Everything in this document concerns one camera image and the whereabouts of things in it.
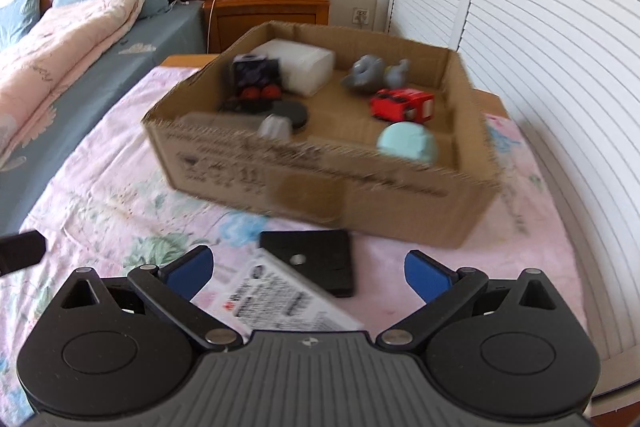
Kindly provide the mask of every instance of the white paper label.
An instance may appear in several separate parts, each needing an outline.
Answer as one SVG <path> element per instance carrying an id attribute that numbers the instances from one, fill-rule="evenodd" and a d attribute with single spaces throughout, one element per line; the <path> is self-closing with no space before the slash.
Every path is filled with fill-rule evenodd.
<path id="1" fill-rule="evenodd" d="M 332 297 L 264 252 L 213 303 L 212 315 L 248 339 L 253 330 L 356 331 L 362 324 Z"/>

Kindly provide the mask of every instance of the pink floral bedsheet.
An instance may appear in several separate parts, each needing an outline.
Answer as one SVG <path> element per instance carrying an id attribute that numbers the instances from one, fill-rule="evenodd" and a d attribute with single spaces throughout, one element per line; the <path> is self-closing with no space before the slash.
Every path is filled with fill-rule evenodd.
<path id="1" fill-rule="evenodd" d="M 85 0 L 51 8 L 0 53 L 0 169 L 55 118 L 51 104 L 120 40 L 145 0 Z"/>
<path id="2" fill-rule="evenodd" d="M 0 419 L 19 425 L 31 412 L 15 373 L 22 343 L 71 271 L 103 277 L 140 264 L 168 263 L 194 245 L 215 254 L 214 277 L 194 302 L 207 310 L 247 261 L 262 230 L 310 225 L 240 212 L 198 200 L 166 184 L 139 124 L 159 98 L 194 70 L 156 68 L 118 102 L 69 156 L 27 217 L 49 253 L 36 267 L 0 280 Z M 407 251 L 419 248 L 452 268 L 475 266 L 512 279 L 542 268 L 585 324 L 574 254 L 540 171 L 516 125 L 487 116 L 503 168 L 504 191 L 460 250 L 437 250 L 353 234 L 356 295 L 337 304 L 375 336 L 422 305 L 404 281 Z"/>

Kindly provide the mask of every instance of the red toy car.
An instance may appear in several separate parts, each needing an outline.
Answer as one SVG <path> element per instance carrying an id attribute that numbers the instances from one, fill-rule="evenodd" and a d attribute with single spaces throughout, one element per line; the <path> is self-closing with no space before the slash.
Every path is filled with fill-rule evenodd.
<path id="1" fill-rule="evenodd" d="M 434 97 L 418 89 L 380 89 L 370 100 L 371 114 L 390 122 L 424 123 L 433 118 Z"/>

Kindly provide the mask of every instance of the cardboard box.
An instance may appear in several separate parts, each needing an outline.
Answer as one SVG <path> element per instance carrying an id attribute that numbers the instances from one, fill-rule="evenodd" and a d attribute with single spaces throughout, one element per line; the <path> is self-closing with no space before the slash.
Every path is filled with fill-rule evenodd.
<path id="1" fill-rule="evenodd" d="M 310 120 L 294 141 L 176 122 L 191 111 L 217 110 L 231 94 L 233 57 L 273 38 L 336 52 L 334 78 L 305 99 Z M 436 117 L 428 127 L 440 147 L 437 165 L 376 152 L 386 124 L 369 116 L 368 98 L 339 85 L 365 54 L 383 57 L 387 64 L 410 59 L 410 83 L 435 93 Z M 143 124 L 173 188 L 324 227 L 457 248 L 500 189 L 492 142 L 458 54 L 385 34 L 263 24 L 178 84 Z"/>

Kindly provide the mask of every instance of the drawer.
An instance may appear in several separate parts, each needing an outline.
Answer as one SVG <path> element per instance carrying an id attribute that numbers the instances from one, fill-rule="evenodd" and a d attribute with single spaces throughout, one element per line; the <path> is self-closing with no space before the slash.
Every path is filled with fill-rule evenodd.
<path id="1" fill-rule="evenodd" d="M 218 17 L 218 34 L 220 35 L 220 49 L 226 50 L 231 44 L 247 33 L 254 26 L 269 21 L 298 22 L 315 24 L 316 15 L 307 13 L 277 13 L 228 15 Z"/>

